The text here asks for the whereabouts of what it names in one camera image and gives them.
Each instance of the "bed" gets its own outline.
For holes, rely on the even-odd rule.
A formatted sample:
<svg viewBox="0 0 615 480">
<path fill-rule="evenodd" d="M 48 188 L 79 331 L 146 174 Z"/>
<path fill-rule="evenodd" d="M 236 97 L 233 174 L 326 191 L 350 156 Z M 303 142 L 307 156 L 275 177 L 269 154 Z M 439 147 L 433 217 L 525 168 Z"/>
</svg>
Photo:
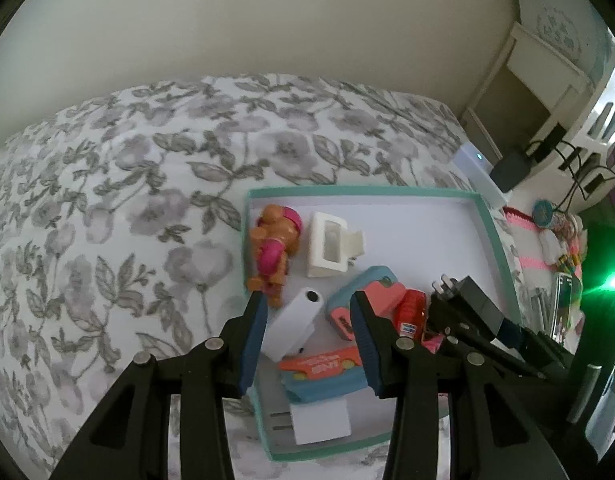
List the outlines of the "bed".
<svg viewBox="0 0 615 480">
<path fill-rule="evenodd" d="M 252 187 L 471 189 L 446 105 L 292 75 L 137 86 L 66 108 L 0 152 L 0 438 L 46 479 L 107 388 L 217 335 L 244 307 L 240 230 Z M 493 210 L 521 314 L 527 289 Z M 247 399 L 226 401 L 237 478 L 380 478 L 387 444 L 269 462 Z M 178 404 L 170 478 L 178 478 Z"/>
</svg>

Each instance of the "red bottle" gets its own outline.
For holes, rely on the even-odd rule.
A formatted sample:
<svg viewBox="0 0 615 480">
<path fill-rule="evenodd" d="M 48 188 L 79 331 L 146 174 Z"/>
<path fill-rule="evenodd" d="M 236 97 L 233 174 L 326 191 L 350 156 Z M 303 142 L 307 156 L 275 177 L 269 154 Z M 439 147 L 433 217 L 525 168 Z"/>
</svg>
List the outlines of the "red bottle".
<svg viewBox="0 0 615 480">
<path fill-rule="evenodd" d="M 425 293 L 408 289 L 394 314 L 399 337 L 409 337 L 420 343 L 425 329 Z"/>
</svg>

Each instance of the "metal bolt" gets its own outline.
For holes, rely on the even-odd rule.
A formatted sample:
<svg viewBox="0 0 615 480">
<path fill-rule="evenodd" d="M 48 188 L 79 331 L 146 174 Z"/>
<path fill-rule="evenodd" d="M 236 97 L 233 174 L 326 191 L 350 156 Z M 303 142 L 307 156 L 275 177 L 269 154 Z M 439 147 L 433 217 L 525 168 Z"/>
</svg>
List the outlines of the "metal bolt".
<svg viewBox="0 0 615 480">
<path fill-rule="evenodd" d="M 411 350 L 414 348 L 414 341 L 409 337 L 400 337 L 396 340 L 396 346 L 401 350 Z"/>
<path fill-rule="evenodd" d="M 471 365 L 480 366 L 485 363 L 485 358 L 478 352 L 470 352 L 467 354 L 467 362 Z"/>
<path fill-rule="evenodd" d="M 220 350 L 223 348 L 223 339 L 220 337 L 210 337 L 210 339 L 205 342 L 205 348 L 208 350 Z"/>
<path fill-rule="evenodd" d="M 147 350 L 141 350 L 140 352 L 134 354 L 132 361 L 134 361 L 134 364 L 144 366 L 150 362 L 151 358 L 152 354 L 150 352 L 148 352 Z"/>
</svg>

